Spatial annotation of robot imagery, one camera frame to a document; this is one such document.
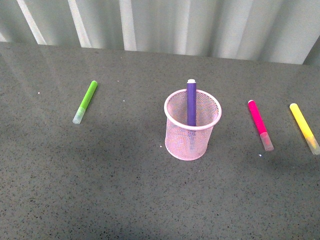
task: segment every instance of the pink pen holder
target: pink pen holder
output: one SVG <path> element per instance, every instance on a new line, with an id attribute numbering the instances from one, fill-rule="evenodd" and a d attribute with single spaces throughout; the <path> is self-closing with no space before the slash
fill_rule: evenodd
<path id="1" fill-rule="evenodd" d="M 196 126 L 187 125 L 187 90 L 172 93 L 164 103 L 167 117 L 165 147 L 177 159 L 190 161 L 205 154 L 212 129 L 220 120 L 219 102 L 209 93 L 196 91 Z"/>

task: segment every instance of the yellow marker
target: yellow marker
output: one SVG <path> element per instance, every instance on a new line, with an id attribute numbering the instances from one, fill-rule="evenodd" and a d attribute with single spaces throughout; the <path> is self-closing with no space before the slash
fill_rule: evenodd
<path id="1" fill-rule="evenodd" d="M 302 115 L 302 112 L 300 111 L 298 105 L 296 103 L 292 103 L 290 105 L 291 112 L 296 120 L 296 122 L 299 125 L 299 128 L 301 129 L 301 132 L 303 133 L 303 136 L 306 140 L 306 142 L 309 145 L 309 148 L 311 149 L 311 152 L 314 155 L 320 154 L 320 146 L 315 139 L 314 134 L 312 133 L 308 123 L 306 122 L 304 116 Z"/>

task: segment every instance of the table surface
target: table surface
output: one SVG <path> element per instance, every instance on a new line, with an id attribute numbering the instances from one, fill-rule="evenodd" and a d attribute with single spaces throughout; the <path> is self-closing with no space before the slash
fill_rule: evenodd
<path id="1" fill-rule="evenodd" d="M 2 42 L 0 79 L 1 239 L 320 236 L 320 156 L 289 109 L 320 141 L 320 67 Z M 164 102 L 188 79 L 222 107 L 194 161 L 164 143 Z"/>

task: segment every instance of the white curtain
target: white curtain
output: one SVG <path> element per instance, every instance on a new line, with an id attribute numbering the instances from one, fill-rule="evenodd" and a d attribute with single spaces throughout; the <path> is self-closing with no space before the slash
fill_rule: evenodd
<path id="1" fill-rule="evenodd" d="M 0 0 L 0 41 L 320 65 L 320 0 Z"/>

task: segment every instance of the marker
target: marker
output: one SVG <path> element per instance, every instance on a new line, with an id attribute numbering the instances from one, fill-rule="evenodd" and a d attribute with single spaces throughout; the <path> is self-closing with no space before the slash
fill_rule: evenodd
<path id="1" fill-rule="evenodd" d="M 187 124 L 189 126 L 196 126 L 196 112 L 197 112 L 197 83 L 194 79 L 189 79 L 186 83 L 186 97 L 187 97 Z"/>
<path id="2" fill-rule="evenodd" d="M 86 112 L 87 107 L 90 103 L 90 100 L 95 93 L 97 86 L 98 86 L 98 83 L 96 81 L 91 82 L 91 84 L 90 84 L 88 90 L 86 91 L 86 94 L 84 95 L 84 98 L 78 108 L 78 111 L 76 111 L 76 114 L 72 120 L 72 122 L 74 124 L 80 124 L 83 116 L 85 115 L 85 112 Z"/>
<path id="3" fill-rule="evenodd" d="M 299 125 L 299 128 L 306 140 L 306 142 L 309 145 L 309 148 L 313 155 L 319 155 L 320 154 L 320 147 L 315 139 L 314 134 L 312 133 L 305 117 L 303 116 L 302 112 L 300 111 L 300 108 L 296 103 L 290 104 L 290 110 L 296 120 L 296 122 Z"/>
<path id="4" fill-rule="evenodd" d="M 266 126 L 264 124 L 264 121 L 262 120 L 262 117 L 259 113 L 259 110 L 258 110 L 258 107 L 257 107 L 255 101 L 250 100 L 248 102 L 248 106 L 249 106 L 250 112 L 252 114 L 252 118 L 255 123 L 255 126 L 258 129 L 258 132 L 260 134 L 260 138 L 262 140 L 264 149 L 266 151 L 272 151 L 275 148 L 272 145 L 272 142 L 271 142 L 270 137 L 268 135 Z"/>

